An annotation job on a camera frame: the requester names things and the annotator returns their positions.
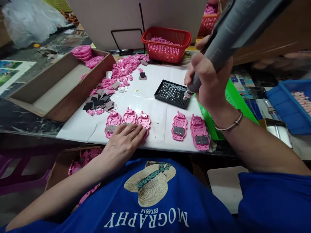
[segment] table surface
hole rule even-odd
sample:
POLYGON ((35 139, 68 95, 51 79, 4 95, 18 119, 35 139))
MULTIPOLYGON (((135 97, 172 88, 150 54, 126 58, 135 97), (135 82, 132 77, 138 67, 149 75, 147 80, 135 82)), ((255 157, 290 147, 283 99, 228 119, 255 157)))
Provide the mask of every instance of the table surface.
MULTIPOLYGON (((41 47, 51 48, 58 54, 63 55, 75 46, 90 43, 91 41, 85 33, 68 35, 61 32, 51 35, 48 40, 40 45, 41 47)), ((52 65, 53 59, 42 56, 38 50, 32 46, 22 50, 15 50, 12 47, 2 48, 1 50, 0 54, 4 54, 4 56, 2 55, 0 59, 36 61, 36 64, 0 95, 0 108, 2 109, 0 111, 0 132, 106 144, 108 139, 104 135, 104 129, 108 113, 92 117, 82 110, 82 105, 64 124, 38 117, 5 99, 8 94, 29 82, 42 70, 52 65)), ((151 128, 142 148, 198 152, 192 142, 189 130, 191 115, 201 116, 196 98, 191 98, 187 110, 177 108, 154 98, 154 93, 163 79, 183 85, 183 78, 188 66, 187 63, 189 63, 192 53, 190 52, 190 56, 184 59, 182 66, 156 64, 150 64, 147 67, 142 66, 141 68, 147 75, 146 81, 138 80, 139 73, 138 70, 135 70, 133 73, 134 81, 130 82, 129 91, 112 95, 111 99, 118 106, 116 111, 121 116, 123 116, 127 107, 135 110, 138 116, 141 111, 150 116, 151 128), (173 140, 171 133, 173 118, 178 110, 185 114, 188 119, 187 135, 183 142, 173 140)), ((256 80, 254 83, 256 86, 261 86, 261 83, 266 85, 267 81, 256 80)), ((311 160, 311 155, 308 153, 311 147, 311 137, 290 135, 290 138, 294 151, 302 159, 311 160)), ((234 151, 226 141, 218 142, 217 145, 213 144, 212 148, 213 154, 235 156, 234 151)))

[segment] pink chair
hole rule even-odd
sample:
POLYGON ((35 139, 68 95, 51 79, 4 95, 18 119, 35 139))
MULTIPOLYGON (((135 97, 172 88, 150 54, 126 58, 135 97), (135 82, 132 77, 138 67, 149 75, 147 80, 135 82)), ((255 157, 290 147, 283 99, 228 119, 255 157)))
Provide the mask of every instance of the pink chair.
POLYGON ((29 148, 18 148, 12 150, 0 151, 0 178, 3 176, 11 162, 15 159, 21 158, 18 165, 11 175, 0 179, 0 196, 20 192, 26 189, 38 188, 46 185, 51 169, 58 153, 68 148, 68 145, 47 145, 29 148), (35 156, 54 155, 54 159, 49 165, 44 174, 22 175, 24 169, 27 167, 30 159, 35 156))

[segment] blue plastic crate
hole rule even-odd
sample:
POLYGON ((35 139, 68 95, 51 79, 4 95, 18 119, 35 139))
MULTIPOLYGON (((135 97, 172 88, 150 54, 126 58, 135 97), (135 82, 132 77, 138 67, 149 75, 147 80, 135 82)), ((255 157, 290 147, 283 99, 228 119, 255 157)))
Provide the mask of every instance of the blue plastic crate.
POLYGON ((282 81, 267 97, 291 134, 311 134, 311 117, 291 94, 296 91, 311 98, 311 80, 282 81))

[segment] bracelet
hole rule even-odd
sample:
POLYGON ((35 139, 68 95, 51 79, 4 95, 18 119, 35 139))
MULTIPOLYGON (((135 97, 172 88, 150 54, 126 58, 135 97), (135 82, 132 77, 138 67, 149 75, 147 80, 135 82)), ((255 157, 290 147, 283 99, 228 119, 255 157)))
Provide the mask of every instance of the bracelet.
POLYGON ((239 119, 237 119, 237 120, 234 122, 233 125, 229 126, 228 128, 225 128, 225 129, 220 129, 220 128, 218 128, 218 126, 215 124, 215 129, 217 129, 217 130, 219 130, 219 131, 225 131, 225 130, 228 130, 228 129, 233 128, 233 127, 236 126, 236 125, 239 125, 240 122, 241 122, 241 120, 242 120, 243 113, 242 113, 242 111, 241 111, 240 109, 238 109, 238 111, 240 112, 240 117, 239 117, 239 119))

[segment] black tray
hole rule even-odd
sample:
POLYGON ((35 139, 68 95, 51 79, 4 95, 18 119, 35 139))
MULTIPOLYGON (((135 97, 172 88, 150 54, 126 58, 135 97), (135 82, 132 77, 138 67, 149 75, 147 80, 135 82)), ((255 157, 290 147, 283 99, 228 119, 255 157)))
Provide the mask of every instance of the black tray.
POLYGON ((182 100, 185 91, 186 87, 163 79, 159 88, 155 92, 155 98, 177 107, 187 109, 190 98, 182 100))

